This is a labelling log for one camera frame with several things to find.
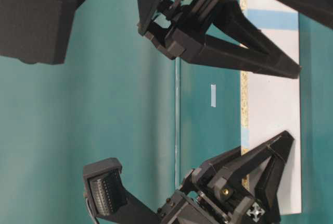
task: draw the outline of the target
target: blue stripe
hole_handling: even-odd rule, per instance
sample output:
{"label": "blue stripe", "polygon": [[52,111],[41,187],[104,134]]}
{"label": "blue stripe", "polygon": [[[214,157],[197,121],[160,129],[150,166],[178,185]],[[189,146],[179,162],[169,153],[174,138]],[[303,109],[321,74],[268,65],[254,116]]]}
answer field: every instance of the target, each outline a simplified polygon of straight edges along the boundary
{"label": "blue stripe", "polygon": [[298,30],[298,13],[247,9],[245,16],[259,29]]}
{"label": "blue stripe", "polygon": [[241,138],[241,146],[244,148],[249,148],[250,143],[249,143],[249,129],[244,128],[243,126],[241,126],[241,134],[240,134],[240,138]]}

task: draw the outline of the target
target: brass screw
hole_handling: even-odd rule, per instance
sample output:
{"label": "brass screw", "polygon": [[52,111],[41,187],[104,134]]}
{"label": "brass screw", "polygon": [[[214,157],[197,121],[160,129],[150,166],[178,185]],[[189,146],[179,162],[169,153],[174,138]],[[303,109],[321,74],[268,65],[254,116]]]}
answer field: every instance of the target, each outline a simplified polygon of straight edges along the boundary
{"label": "brass screw", "polygon": [[229,195],[229,189],[222,189],[222,194]]}

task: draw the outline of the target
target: small white paper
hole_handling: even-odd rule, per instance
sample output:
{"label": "small white paper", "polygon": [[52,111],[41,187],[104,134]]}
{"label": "small white paper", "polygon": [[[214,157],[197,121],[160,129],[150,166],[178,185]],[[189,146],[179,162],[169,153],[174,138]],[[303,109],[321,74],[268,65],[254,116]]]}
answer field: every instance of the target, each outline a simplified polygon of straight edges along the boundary
{"label": "small white paper", "polygon": [[216,84],[210,85],[211,88],[211,106],[216,108]]}

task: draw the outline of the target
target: cable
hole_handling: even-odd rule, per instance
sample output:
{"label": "cable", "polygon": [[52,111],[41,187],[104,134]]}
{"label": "cable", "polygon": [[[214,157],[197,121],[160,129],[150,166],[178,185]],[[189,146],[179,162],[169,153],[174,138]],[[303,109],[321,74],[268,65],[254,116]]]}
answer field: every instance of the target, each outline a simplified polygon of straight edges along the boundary
{"label": "cable", "polygon": [[87,210],[88,210],[88,213],[89,213],[89,216],[91,217],[91,219],[93,220],[93,223],[94,224],[99,224],[99,221],[96,219],[96,217],[93,215],[93,212],[92,212],[92,209],[91,209],[91,206],[90,206],[90,202],[89,200],[86,198],[85,199],[85,205],[87,207]]}

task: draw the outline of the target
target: screw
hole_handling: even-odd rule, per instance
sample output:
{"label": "screw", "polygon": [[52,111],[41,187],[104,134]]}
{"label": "screw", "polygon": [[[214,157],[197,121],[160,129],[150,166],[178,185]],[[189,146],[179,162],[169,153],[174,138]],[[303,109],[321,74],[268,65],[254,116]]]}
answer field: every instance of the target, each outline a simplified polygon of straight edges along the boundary
{"label": "screw", "polygon": [[229,189],[222,189],[222,194],[229,195]]}

